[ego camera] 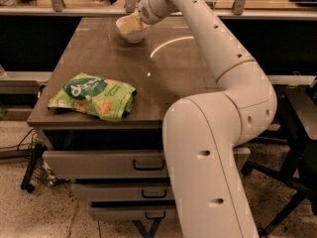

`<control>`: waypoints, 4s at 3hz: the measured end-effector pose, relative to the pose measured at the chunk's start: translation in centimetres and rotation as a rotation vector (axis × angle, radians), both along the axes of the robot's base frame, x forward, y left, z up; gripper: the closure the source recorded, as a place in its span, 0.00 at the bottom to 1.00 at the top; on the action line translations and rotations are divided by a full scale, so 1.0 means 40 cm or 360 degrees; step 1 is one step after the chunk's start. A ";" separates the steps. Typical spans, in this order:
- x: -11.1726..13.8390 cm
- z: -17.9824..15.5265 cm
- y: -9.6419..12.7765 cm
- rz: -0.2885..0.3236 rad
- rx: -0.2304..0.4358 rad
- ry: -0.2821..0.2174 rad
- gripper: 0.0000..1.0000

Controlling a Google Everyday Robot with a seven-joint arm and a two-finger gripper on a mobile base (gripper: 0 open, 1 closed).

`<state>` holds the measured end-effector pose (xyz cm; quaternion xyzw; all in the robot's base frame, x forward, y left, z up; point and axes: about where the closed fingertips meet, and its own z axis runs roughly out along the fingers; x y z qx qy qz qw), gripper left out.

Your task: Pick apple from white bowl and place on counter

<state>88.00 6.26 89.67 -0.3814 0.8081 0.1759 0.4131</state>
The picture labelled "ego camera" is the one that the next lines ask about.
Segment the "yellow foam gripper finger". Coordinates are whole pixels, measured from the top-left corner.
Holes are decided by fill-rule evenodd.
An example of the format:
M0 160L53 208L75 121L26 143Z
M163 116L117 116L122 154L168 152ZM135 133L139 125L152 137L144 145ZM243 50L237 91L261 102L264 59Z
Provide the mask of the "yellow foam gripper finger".
M123 34L130 34L134 31L141 30L143 27L142 19L139 14L132 13L129 16L125 16L121 19L121 25L119 27Z

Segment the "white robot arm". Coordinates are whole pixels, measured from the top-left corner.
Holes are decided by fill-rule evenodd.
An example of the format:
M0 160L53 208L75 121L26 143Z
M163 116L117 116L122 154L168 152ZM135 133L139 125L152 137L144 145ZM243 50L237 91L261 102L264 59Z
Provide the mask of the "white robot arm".
M259 64L204 0L141 0L138 15L155 24L180 11L216 92L174 102L162 123L163 151L184 238L260 238L234 149L271 123L275 91Z

